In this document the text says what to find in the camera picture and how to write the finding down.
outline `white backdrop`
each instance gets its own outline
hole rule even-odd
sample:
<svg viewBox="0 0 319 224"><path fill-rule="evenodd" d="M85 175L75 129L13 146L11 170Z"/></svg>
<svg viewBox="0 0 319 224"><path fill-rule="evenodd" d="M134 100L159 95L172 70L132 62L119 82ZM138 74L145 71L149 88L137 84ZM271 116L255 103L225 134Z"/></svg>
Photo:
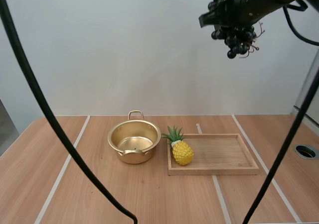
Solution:
<svg viewBox="0 0 319 224"><path fill-rule="evenodd" d="M307 75L307 78L305 80L305 83L303 85L303 88L299 94L299 97L296 101L296 106L301 107L302 103L304 102L304 99L308 93L308 90L310 88L311 83L313 82L316 72L319 69L319 50L317 51L316 57L314 59L314 62L311 66L311 69L309 70L309 73ZM316 95L313 98L313 101L311 102L307 114L313 118L316 122L319 122L319 91L317 91ZM319 129L315 126L310 126L312 130L314 130L319 135Z"/></svg>
<svg viewBox="0 0 319 224"><path fill-rule="evenodd" d="M316 54L294 37L282 10L262 20L260 51L229 60L212 27L199 27L211 0L7 1L58 115L289 113ZM291 16L319 40L313 9ZM42 116L2 25L0 99L19 132Z"/></svg>

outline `dark grape bunch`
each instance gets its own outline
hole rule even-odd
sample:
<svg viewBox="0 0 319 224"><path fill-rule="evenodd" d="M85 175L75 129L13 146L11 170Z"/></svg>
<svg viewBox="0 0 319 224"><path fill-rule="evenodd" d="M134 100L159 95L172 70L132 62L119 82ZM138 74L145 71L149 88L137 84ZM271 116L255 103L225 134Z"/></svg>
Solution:
<svg viewBox="0 0 319 224"><path fill-rule="evenodd" d="M208 9L212 10L218 6L219 3L225 0L213 0L208 4ZM261 34L265 31L262 29L262 23L259 23ZM258 47L253 45L253 42L256 41L257 36L254 26L246 27L220 27L219 30L214 31L211 34L211 37L214 40L224 40L226 46L230 48L227 52L227 57L230 59L235 58L237 55L249 56L249 53L259 50Z"/></svg>
<svg viewBox="0 0 319 224"><path fill-rule="evenodd" d="M239 54L245 55L249 52L251 46L259 50L258 47L252 45L257 37L253 26L236 28L221 27L221 29L214 31L211 37L214 40L224 40L225 45L230 48L227 52L227 56L230 59L235 58L236 55Z"/></svg>

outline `pineapple leaves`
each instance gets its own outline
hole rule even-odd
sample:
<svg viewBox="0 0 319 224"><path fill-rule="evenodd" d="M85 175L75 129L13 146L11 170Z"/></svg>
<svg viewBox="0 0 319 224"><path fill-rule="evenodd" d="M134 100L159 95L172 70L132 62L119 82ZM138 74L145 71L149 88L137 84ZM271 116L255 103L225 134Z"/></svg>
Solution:
<svg viewBox="0 0 319 224"><path fill-rule="evenodd" d="M169 126L167 128L168 128L169 134L164 133L163 136L165 138L168 138L172 142L184 139L183 134L180 134L180 132L183 128L177 130L177 127L175 127L175 125L174 125L173 129L170 128Z"/></svg>
<svg viewBox="0 0 319 224"><path fill-rule="evenodd" d="M182 130L182 128L180 128L180 130L177 132L178 137L180 137L179 134L180 134L181 130Z"/></svg>
<svg viewBox="0 0 319 224"><path fill-rule="evenodd" d="M163 138L167 138L173 142L173 139L167 133L162 133L162 135L164 136Z"/></svg>
<svg viewBox="0 0 319 224"><path fill-rule="evenodd" d="M168 131L169 131L169 134L170 134L171 138L174 139L173 130L169 126L167 126L167 128L168 128Z"/></svg>

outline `table stripe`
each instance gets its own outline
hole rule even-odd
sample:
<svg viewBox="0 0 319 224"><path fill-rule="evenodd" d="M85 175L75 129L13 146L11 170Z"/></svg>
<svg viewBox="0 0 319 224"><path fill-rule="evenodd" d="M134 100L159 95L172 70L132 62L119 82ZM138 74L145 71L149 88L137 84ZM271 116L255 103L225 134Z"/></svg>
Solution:
<svg viewBox="0 0 319 224"><path fill-rule="evenodd" d="M78 143L79 143L79 141L80 141L80 139L82 137L82 134L83 134L83 132L84 132L84 130L86 128L86 125L89 122L89 119L90 119L90 116L87 116L87 118L86 118L86 120L85 120L85 122L84 122L84 124L82 126L82 129L81 129L77 139L75 140L75 142L73 144L74 148L76 148L76 146L78 145ZM52 187L48 197L46 198L45 203L43 204L43 207L42 207L38 217L36 218L34 224L39 224L41 222L41 220L42 220L42 218L43 218L43 216L45 214L45 211L46 211L46 209L48 208L48 206L49 206L49 204L51 202L51 199L52 199L52 197L53 197L53 195L54 195L54 193L55 193L55 191L56 191L56 189L57 189L57 187L58 187L58 185L59 185L59 183L60 183L60 181L61 181L61 179L63 177L63 174L64 174L64 172L66 170L66 167L68 166L70 160L71 160L71 155L69 154L68 157L66 158L66 160L65 160L65 162L63 164L63 167L62 167L58 177L56 178L55 183L53 184L53 187Z"/></svg>
<svg viewBox="0 0 319 224"><path fill-rule="evenodd" d="M259 153L257 152L257 150L255 149L253 143L250 141L249 137L247 136L247 134L245 133L244 129L242 128L242 126L240 125L240 123L238 122L237 118L235 117L234 114L232 114L232 117L235 121L235 123L237 124L238 128L240 129L240 131L242 132L243 136L245 137L245 139L247 140L249 146L251 147L251 149L253 150L254 154L256 155L258 161L260 162L261 166L263 167L263 169L265 170L265 172L268 174L269 170L267 168L267 166L265 165L264 161L262 160L262 158L260 157ZM282 200L284 201L284 203L286 204L288 210L290 211L291 215L294 217L294 219L296 220L296 222L301 223L301 220L299 218L299 216L297 215L297 213L295 212L294 208L291 206L290 202L288 201L288 199L286 198L285 194L283 193L283 191L281 190L281 188L279 187L279 185L277 184L276 180L273 178L272 179L272 183L274 185L274 187L276 188L279 196L282 198Z"/></svg>
<svg viewBox="0 0 319 224"><path fill-rule="evenodd" d="M201 131L200 125L198 123L196 124L196 126L197 126L198 133L203 133ZM223 197L223 193L221 192L221 189L220 189L220 186L219 186L219 183L218 183L218 179L217 179L217 177L215 175L212 175L212 178L213 178L215 189L216 189L216 192L217 192L217 195L218 195L218 198L219 198L220 206L221 206L221 208L223 210L223 214L224 214L224 218L225 218L226 224L231 224L231 220L230 220L230 216L229 216L229 213L228 213L228 209L227 209L224 197Z"/></svg>

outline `pot rim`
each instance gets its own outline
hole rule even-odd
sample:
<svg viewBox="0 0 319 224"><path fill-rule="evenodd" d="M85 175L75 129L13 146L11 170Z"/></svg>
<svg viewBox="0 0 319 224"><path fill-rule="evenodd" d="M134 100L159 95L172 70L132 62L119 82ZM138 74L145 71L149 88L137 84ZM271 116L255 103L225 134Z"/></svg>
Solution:
<svg viewBox="0 0 319 224"><path fill-rule="evenodd" d="M142 151L143 153L145 153L145 152L151 150L152 148L154 148L154 147L160 142L160 139L161 139L161 131L160 131L160 128L159 128L159 127L157 127L155 124L153 124L153 123L151 123L151 122L148 122L148 121L146 121L146 120L143 120L143 119L130 119L130 120L123 121L123 122L117 124L116 126L114 126L114 127L110 130L110 132L109 132L109 134L108 134L108 142L109 142L109 145L110 145L112 148L114 148L116 151L123 153L125 150L120 149L120 148L118 148L117 146L114 145L114 143L112 142L112 139L111 139L112 134L113 134L113 132L114 132L119 126L121 126L121 125L123 125L123 124L125 124L125 123L130 123L130 122L143 122L143 123L147 123L147 124L153 126L153 127L155 128L155 130L157 131L157 133L158 133L158 138L157 138L157 140L156 140L150 147L145 148L145 149L142 149L141 151Z"/></svg>

